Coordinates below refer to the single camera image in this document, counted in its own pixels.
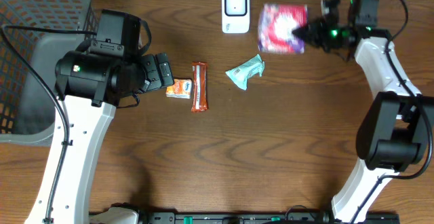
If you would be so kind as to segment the orange tissue pack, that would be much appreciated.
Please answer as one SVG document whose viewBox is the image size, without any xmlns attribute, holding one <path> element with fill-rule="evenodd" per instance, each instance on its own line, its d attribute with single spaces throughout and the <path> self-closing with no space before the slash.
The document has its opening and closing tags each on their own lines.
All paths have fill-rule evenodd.
<svg viewBox="0 0 434 224">
<path fill-rule="evenodd" d="M 165 95 L 168 98 L 191 98 L 193 82 L 191 79 L 175 79 L 172 86 L 166 88 Z"/>
</svg>

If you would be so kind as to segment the red purple noodle packet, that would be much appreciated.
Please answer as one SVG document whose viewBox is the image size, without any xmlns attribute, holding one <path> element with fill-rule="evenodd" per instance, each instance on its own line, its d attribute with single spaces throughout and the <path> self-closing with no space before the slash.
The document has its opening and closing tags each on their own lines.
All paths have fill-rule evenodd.
<svg viewBox="0 0 434 224">
<path fill-rule="evenodd" d="M 274 54 L 303 54 L 304 41 L 292 32 L 307 23 L 306 5 L 265 3 L 258 21 L 258 49 Z"/>
</svg>

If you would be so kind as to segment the orange-brown snack bar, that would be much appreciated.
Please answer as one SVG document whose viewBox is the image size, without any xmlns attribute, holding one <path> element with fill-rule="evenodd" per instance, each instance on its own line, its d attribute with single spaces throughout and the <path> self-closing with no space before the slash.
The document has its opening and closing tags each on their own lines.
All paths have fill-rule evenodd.
<svg viewBox="0 0 434 224">
<path fill-rule="evenodd" d="M 205 62 L 193 62 L 193 84 L 194 84 L 194 95 L 192 112 L 203 112 L 208 110 L 207 101 L 207 69 L 208 65 Z"/>
</svg>

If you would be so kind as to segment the teal snack packet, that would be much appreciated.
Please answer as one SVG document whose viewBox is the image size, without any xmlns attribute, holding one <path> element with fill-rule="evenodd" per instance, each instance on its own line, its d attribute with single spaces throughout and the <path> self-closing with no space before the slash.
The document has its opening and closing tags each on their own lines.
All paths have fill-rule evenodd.
<svg viewBox="0 0 434 224">
<path fill-rule="evenodd" d="M 248 79 L 259 75 L 262 76 L 265 68 L 265 62 L 262 60 L 259 54 L 251 58 L 247 62 L 226 71 L 226 75 L 231 81 L 240 89 L 247 90 Z"/>
</svg>

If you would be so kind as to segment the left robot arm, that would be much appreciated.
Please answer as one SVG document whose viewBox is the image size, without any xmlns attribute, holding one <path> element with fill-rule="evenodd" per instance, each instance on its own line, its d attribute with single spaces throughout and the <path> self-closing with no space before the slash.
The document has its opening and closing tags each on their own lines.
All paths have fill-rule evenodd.
<svg viewBox="0 0 434 224">
<path fill-rule="evenodd" d="M 93 217 L 89 196 L 100 148 L 126 96 L 174 83 L 167 54 L 70 51 L 55 67 L 55 128 L 43 180 L 27 223 L 140 223 L 140 213 L 112 207 Z"/>
</svg>

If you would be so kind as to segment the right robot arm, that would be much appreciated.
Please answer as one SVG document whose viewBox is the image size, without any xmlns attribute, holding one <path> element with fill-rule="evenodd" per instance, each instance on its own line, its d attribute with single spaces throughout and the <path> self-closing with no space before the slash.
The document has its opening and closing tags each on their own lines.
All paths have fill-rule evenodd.
<svg viewBox="0 0 434 224">
<path fill-rule="evenodd" d="M 342 189 L 301 223 L 395 223 L 369 208 L 393 179 L 422 175 L 433 157 L 433 97 L 422 95 L 395 53 L 396 36 L 378 24 L 379 0 L 350 0 L 348 22 L 339 23 L 340 0 L 322 0 L 322 15 L 294 30 L 325 52 L 347 49 L 362 68 L 373 102 L 356 136 L 357 161 Z"/>
</svg>

